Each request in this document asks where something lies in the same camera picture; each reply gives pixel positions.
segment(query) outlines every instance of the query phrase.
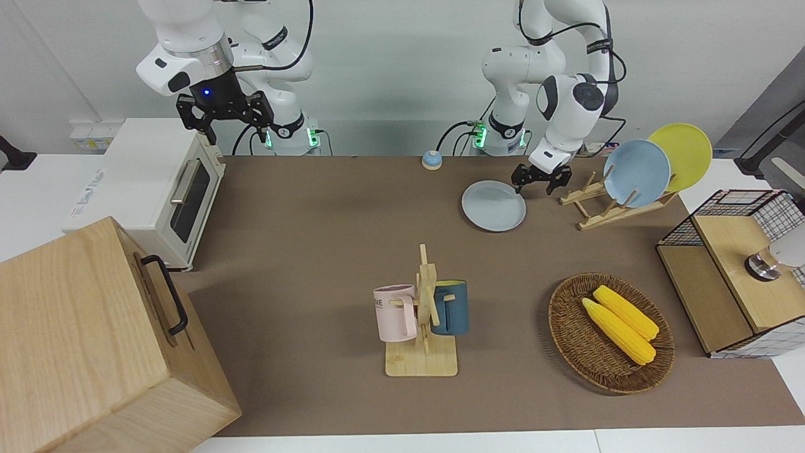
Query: wire basket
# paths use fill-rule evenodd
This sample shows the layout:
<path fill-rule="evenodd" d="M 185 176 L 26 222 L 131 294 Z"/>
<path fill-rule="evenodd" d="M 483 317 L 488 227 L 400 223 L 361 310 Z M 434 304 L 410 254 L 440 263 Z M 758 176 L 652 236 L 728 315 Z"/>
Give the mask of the wire basket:
<path fill-rule="evenodd" d="M 581 304 L 582 297 L 594 300 L 592 292 L 607 285 L 632 302 L 659 326 L 651 345 L 657 355 L 640 366 L 633 362 L 590 319 Z M 614 276 L 585 273 L 563 281 L 551 295 L 548 325 L 559 353 L 583 378 L 612 393 L 628 395 L 645 392 L 659 385 L 674 363 L 674 337 L 663 315 L 648 297 Z"/>

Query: black cable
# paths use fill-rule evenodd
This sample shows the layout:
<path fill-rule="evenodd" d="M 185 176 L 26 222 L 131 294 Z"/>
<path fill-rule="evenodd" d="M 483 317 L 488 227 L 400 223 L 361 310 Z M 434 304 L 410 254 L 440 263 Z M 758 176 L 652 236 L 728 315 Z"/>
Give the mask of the black cable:
<path fill-rule="evenodd" d="M 243 135 L 246 135 L 246 131 L 248 131 L 250 127 L 251 127 L 250 124 L 246 124 L 246 127 L 243 128 L 243 130 L 241 131 L 240 135 L 237 136 L 237 139 L 235 140 L 235 144 L 232 146 L 232 156 L 235 155 L 235 151 L 237 151 L 238 144 L 240 144 L 241 139 L 243 138 Z"/>
<path fill-rule="evenodd" d="M 472 122 L 472 121 L 460 121 L 460 122 L 458 122 L 458 123 L 453 124 L 452 126 L 450 126 L 450 127 L 449 127 L 449 128 L 448 128 L 448 129 L 447 129 L 447 130 L 446 130 L 446 131 L 445 131 L 445 132 L 442 134 L 442 138 L 441 138 L 441 139 L 439 139 L 439 144 L 437 144 L 437 145 L 436 145 L 436 151 L 439 151 L 439 150 L 442 148 L 442 142 L 444 142 L 444 139 L 445 139 L 445 138 L 447 138 L 448 134 L 449 134 L 450 132 L 452 132 L 452 130 L 453 130 L 453 129 L 455 129 L 455 128 L 457 128 L 457 127 L 462 127 L 462 126 L 474 126 L 474 125 L 475 125 L 475 123 L 474 123 L 474 122 Z"/>
<path fill-rule="evenodd" d="M 332 153 L 332 140 L 330 140 L 330 133 L 325 131 L 324 129 L 317 129 L 317 132 L 321 132 L 322 134 L 327 136 L 327 146 L 330 148 L 330 156 L 334 156 Z"/>
<path fill-rule="evenodd" d="M 565 27 L 565 28 L 563 28 L 563 29 L 561 29 L 561 30 L 559 30 L 557 32 L 548 33 L 547 35 L 542 36 L 541 38 L 532 38 L 529 35 L 526 35 L 526 31 L 522 29 L 522 2 L 520 2 L 520 5 L 518 7 L 517 22 L 518 22 L 517 25 L 520 28 L 520 33 L 522 34 L 522 37 L 525 38 L 529 42 L 532 42 L 532 41 L 548 41 L 550 38 L 553 38 L 556 35 L 559 35 L 561 33 L 564 33 L 565 31 L 569 31 L 569 30 L 572 30 L 572 29 L 578 28 L 578 27 L 595 27 L 595 28 L 601 30 L 601 34 L 605 35 L 606 39 L 609 39 L 609 35 L 604 33 L 604 29 L 601 28 L 601 25 L 598 25 L 597 23 L 594 23 L 594 22 L 575 23 L 575 24 L 573 24 L 573 25 L 571 25 L 569 27 Z M 612 56 L 614 56 L 618 60 L 618 62 L 621 63 L 621 67 L 623 68 L 623 75 L 621 75 L 620 78 L 618 78 L 616 80 L 613 80 L 613 81 L 595 81 L 596 83 L 616 84 L 616 83 L 622 82 L 623 79 L 626 78 L 626 62 L 621 58 L 621 56 L 619 56 L 615 52 L 614 49 L 610 48 L 609 51 L 612 53 Z"/>
<path fill-rule="evenodd" d="M 602 117 L 603 119 L 608 119 L 609 121 L 620 121 L 620 122 L 621 122 L 621 126 L 620 126 L 620 127 L 617 129 L 617 130 L 615 130 L 615 133 L 614 133 L 614 134 L 612 134 L 612 136 L 611 136 L 611 137 L 609 137 L 609 140 L 607 140 L 607 141 L 605 141 L 605 142 L 604 142 L 604 146 L 603 146 L 603 147 L 601 147 L 601 149 L 604 149 L 604 148 L 606 148 L 606 145 L 608 145 L 608 144 L 612 143 L 612 141 L 613 141 L 613 140 L 615 140 L 615 136 L 616 136 L 616 135 L 617 135 L 617 134 L 618 134 L 618 133 L 621 131 L 621 129 L 623 129 L 623 127 L 626 125 L 626 118 L 611 118 L 611 117 L 609 117 L 609 116 L 604 116 L 604 115 L 602 115 L 601 117 Z"/>
<path fill-rule="evenodd" d="M 285 69 L 290 69 L 296 66 L 302 57 L 304 56 L 305 51 L 308 49 L 308 44 L 310 43 L 310 35 L 313 32 L 313 0 L 308 0 L 309 10 L 310 10 L 310 18 L 308 19 L 308 33 L 304 38 L 304 44 L 302 44 L 302 51 L 299 52 L 299 55 L 293 60 L 292 63 L 286 64 L 284 66 L 263 66 L 261 64 L 256 64 L 252 66 L 241 66 L 240 68 L 235 68 L 236 73 L 244 72 L 244 71 L 284 71 Z"/>
<path fill-rule="evenodd" d="M 746 156 L 746 153 L 749 152 L 750 149 L 752 149 L 752 147 L 758 142 L 758 140 L 763 135 L 766 134 L 766 132 L 770 131 L 771 128 L 774 127 L 775 124 L 781 122 L 782 119 L 785 118 L 786 116 L 788 116 L 789 114 L 791 114 L 791 112 L 793 112 L 794 110 L 797 110 L 802 104 L 805 104 L 805 99 L 803 99 L 802 101 L 799 101 L 796 106 L 791 107 L 790 109 L 788 109 L 788 111 L 786 113 L 780 115 L 780 118 L 775 119 L 774 123 L 771 123 L 763 132 L 761 132 L 760 135 L 758 135 L 758 137 L 752 142 L 752 144 L 750 144 L 748 147 L 746 147 L 746 149 L 741 153 L 741 155 L 738 156 L 738 158 L 742 159 L 744 156 Z"/>
<path fill-rule="evenodd" d="M 571 25 L 569 27 L 565 27 L 565 28 L 563 28 L 563 29 L 561 29 L 561 30 L 559 30 L 557 32 L 548 33 L 547 35 L 542 36 L 540 38 L 532 38 L 529 35 L 526 35 L 526 31 L 522 29 L 522 2 L 520 2 L 520 5 L 518 6 L 518 9 L 517 9 L 517 25 L 518 25 L 518 27 L 520 27 L 520 33 L 522 33 L 522 37 L 525 38 L 528 41 L 547 41 L 547 40 L 549 40 L 550 38 L 553 38 L 556 35 L 564 33 L 565 31 L 572 30 L 572 29 L 578 28 L 578 27 L 587 27 L 587 26 L 596 27 L 599 30 L 601 30 L 601 32 L 603 33 L 603 29 L 601 29 L 601 25 L 598 25 L 597 23 L 593 23 L 593 22 L 582 22 L 582 23 L 573 24 L 573 25 Z"/>
<path fill-rule="evenodd" d="M 252 145 L 252 140 L 254 140 L 254 137 L 256 135 L 259 135 L 259 134 L 257 132 L 253 132 L 252 135 L 249 137 L 249 156 L 254 156 L 254 149 L 251 147 L 251 145 Z"/>
<path fill-rule="evenodd" d="M 608 85 L 609 85 L 609 84 L 617 84 L 617 83 L 619 83 L 619 82 L 622 82 L 622 81 L 623 81 L 623 79 L 625 79 L 625 78 L 626 78 L 626 62 L 625 62 L 625 61 L 624 61 L 624 60 L 621 58 L 621 56 L 620 56 L 620 55 L 618 55 L 618 54 L 615 52 L 615 50 L 614 50 L 614 49 L 609 49 L 609 51 L 612 53 L 612 56 L 614 56 L 614 57 L 615 57 L 615 59 L 616 59 L 616 60 L 618 60 L 618 62 L 621 64 L 621 67 L 623 68 L 623 74 L 621 75 L 621 77 L 620 77 L 620 78 L 616 78 L 616 79 L 615 79 L 615 80 L 613 80 L 613 81 L 595 81 L 596 83 L 603 83 L 603 84 L 608 84 Z"/>
<path fill-rule="evenodd" d="M 478 117 L 478 121 L 483 121 L 484 120 L 484 117 L 486 116 L 486 113 L 489 112 L 489 109 L 492 108 L 492 104 L 494 104 L 496 98 L 497 98 L 497 95 L 492 96 L 492 100 L 489 101 L 489 104 L 484 109 L 484 113 L 482 113 L 481 116 Z M 459 156 L 464 155 L 464 151 L 467 149 L 467 143 L 469 143 L 469 137 L 467 137 L 467 139 L 464 141 L 464 146 L 461 147 L 461 153 L 459 154 Z"/>
<path fill-rule="evenodd" d="M 463 134 L 459 135 L 459 136 L 456 138 L 456 142 L 453 144 L 453 153 L 452 153 L 452 155 L 453 155 L 453 156 L 455 156 L 455 155 L 456 155 L 456 148 L 458 148 L 458 142 L 461 140 L 461 137 L 463 137 L 463 136 L 467 135 L 467 141 L 469 141 L 469 136 L 470 136 L 470 135 L 474 135 L 474 134 L 475 134 L 475 132 L 474 132 L 474 131 L 470 131 L 470 132 L 465 132 L 465 133 L 463 133 Z"/>
<path fill-rule="evenodd" d="M 528 152 L 528 145 L 531 144 L 531 139 L 534 138 L 534 132 L 531 132 L 531 129 L 526 129 L 526 131 L 523 132 L 523 134 L 524 135 L 528 134 L 528 141 L 526 141 L 526 146 L 522 149 L 522 154 L 526 155 L 526 153 Z"/>

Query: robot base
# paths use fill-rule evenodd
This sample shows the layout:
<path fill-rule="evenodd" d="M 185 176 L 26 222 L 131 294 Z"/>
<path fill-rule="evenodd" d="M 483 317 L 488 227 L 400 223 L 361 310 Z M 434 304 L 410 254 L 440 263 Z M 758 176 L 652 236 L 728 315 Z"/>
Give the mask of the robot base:
<path fill-rule="evenodd" d="M 476 144 L 473 143 L 473 148 L 479 151 L 478 155 L 480 156 L 484 154 L 493 157 L 516 156 L 522 154 L 522 148 L 525 147 L 525 144 L 522 142 L 525 131 L 525 129 L 521 129 L 520 132 L 511 139 L 503 139 L 500 136 L 495 136 L 497 132 L 494 131 L 487 132 L 484 147 L 478 148 Z"/>
<path fill-rule="evenodd" d="M 319 122 L 313 118 L 307 118 L 305 124 L 291 138 L 284 139 L 271 129 L 268 130 L 270 147 L 265 145 L 255 146 L 255 156 L 318 156 L 321 154 L 321 143 L 316 138 L 311 144 L 311 134 L 319 128 Z"/>

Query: oven handle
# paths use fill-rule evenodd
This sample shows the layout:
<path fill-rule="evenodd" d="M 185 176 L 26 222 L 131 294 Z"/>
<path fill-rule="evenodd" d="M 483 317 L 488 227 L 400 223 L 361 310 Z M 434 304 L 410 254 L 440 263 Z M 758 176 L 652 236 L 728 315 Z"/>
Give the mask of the oven handle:
<path fill-rule="evenodd" d="M 189 160 L 184 165 L 184 171 L 182 172 L 182 177 L 179 179 L 179 184 L 176 185 L 176 190 L 174 190 L 173 195 L 171 195 L 172 205 L 183 205 L 188 200 L 190 187 L 192 186 L 193 180 L 196 179 L 196 173 L 199 172 L 200 166 L 201 160 L 198 159 Z"/>
<path fill-rule="evenodd" d="M 165 277 L 165 283 L 167 283 L 167 288 L 169 291 L 171 291 L 171 297 L 173 297 L 173 302 L 176 304 L 176 311 L 179 312 L 179 323 L 167 330 L 168 334 L 176 336 L 188 326 L 188 313 L 184 311 L 184 305 L 182 305 L 182 300 L 179 299 L 179 294 L 176 292 L 176 287 L 173 285 L 171 276 L 167 273 L 165 262 L 162 261 L 162 258 L 159 258 L 157 255 L 149 255 L 145 258 L 142 258 L 140 263 L 143 266 L 150 263 L 159 264 L 159 270 L 162 271 L 162 275 Z"/>

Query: dark blue mug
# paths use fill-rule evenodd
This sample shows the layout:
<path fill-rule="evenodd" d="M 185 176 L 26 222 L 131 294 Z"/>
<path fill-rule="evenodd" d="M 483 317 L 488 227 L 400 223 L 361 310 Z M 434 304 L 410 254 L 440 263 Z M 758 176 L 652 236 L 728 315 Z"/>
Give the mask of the dark blue mug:
<path fill-rule="evenodd" d="M 462 335 L 469 330 L 469 300 L 467 282 L 442 280 L 436 282 L 433 292 L 439 325 L 431 322 L 431 332 L 437 335 Z"/>

